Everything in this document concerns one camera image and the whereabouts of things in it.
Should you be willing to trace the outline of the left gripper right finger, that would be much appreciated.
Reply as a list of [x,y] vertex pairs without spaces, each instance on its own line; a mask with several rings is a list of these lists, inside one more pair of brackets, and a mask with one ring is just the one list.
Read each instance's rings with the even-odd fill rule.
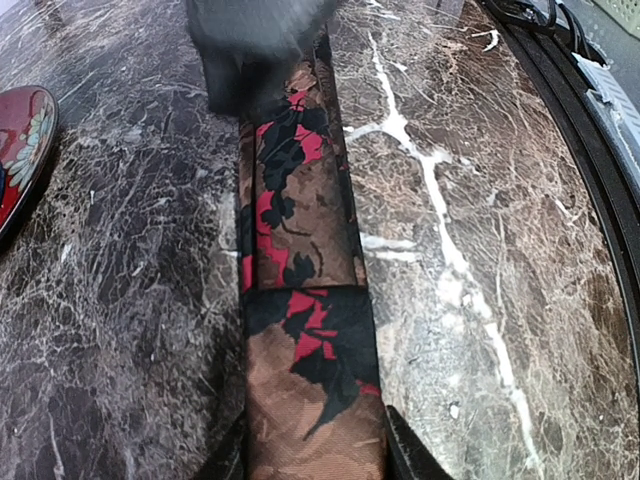
[[384,426],[388,443],[386,479],[453,480],[392,405],[386,406]]

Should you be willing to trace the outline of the brown red floral tie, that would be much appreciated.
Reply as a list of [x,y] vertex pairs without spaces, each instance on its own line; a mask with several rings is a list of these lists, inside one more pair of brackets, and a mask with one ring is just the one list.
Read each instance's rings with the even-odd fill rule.
[[381,479],[375,324],[327,33],[240,124],[246,475]]

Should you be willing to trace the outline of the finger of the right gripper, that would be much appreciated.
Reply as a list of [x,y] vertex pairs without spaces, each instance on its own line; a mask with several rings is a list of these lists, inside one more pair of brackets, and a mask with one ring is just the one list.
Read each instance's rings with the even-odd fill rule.
[[313,46],[338,1],[187,1],[186,28],[204,71],[209,110],[262,113]]

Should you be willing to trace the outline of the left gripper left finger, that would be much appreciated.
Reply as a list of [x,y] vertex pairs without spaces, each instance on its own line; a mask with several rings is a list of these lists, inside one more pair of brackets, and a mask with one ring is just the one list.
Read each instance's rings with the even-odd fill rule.
[[195,480],[243,480],[245,478],[246,422],[236,419],[208,457]]

